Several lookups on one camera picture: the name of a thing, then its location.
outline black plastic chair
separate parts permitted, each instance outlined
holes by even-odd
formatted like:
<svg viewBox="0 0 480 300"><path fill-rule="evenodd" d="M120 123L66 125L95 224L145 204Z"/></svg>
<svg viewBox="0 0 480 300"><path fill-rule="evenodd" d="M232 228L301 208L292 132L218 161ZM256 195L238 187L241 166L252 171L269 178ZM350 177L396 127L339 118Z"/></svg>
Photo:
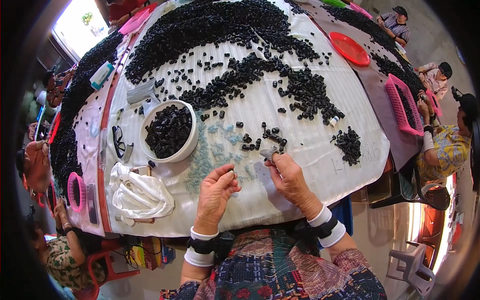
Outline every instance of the black plastic chair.
<svg viewBox="0 0 480 300"><path fill-rule="evenodd" d="M450 195L448 194L448 190L443 187L437 190L429 190L425 194L422 193L422 188L418 184L420 182L420 175L418 172L417 164L414 164L415 170L415 179L416 179L416 188L417 188L417 196L413 200L405 199L404 196L400 193L400 195L393 196L384 200L377 201L375 203L370 204L370 208L379 208L385 207L401 202L420 202L422 204L427 204L437 210L447 210L450 205Z"/></svg>

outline eyeglasses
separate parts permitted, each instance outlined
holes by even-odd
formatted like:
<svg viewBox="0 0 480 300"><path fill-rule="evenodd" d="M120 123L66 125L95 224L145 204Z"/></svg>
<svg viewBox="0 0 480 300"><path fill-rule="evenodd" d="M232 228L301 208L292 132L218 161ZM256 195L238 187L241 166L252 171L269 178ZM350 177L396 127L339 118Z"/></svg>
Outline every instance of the eyeglasses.
<svg viewBox="0 0 480 300"><path fill-rule="evenodd" d="M115 151L117 152L118 158L122 158L125 154L125 143L121 142L123 137L123 132L121 131L120 126L112 126L113 133L113 145L115 146Z"/></svg>

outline red plastic chair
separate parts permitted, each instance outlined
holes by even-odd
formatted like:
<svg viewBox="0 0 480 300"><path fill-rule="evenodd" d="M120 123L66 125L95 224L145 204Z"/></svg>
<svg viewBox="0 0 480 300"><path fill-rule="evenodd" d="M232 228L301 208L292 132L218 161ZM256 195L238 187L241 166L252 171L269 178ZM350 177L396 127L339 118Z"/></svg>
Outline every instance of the red plastic chair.
<svg viewBox="0 0 480 300"><path fill-rule="evenodd" d="M133 270L133 271L127 271L127 272L121 272L121 273L115 273L115 271L113 271L110 252L120 247L121 245L118 240L103 240L102 251L92 254L87 258L88 273L90 274L90 277L93 279L93 284L80 290L73 290L72 293L75 296L75 298L77 298L77 300L96 300L100 293L100 287L105 283L112 280L123 279L123 278L131 277L133 275L140 274L140 270ZM92 263L103 257L105 257L105 260L107 261L108 274L104 282L98 283L93 274Z"/></svg>

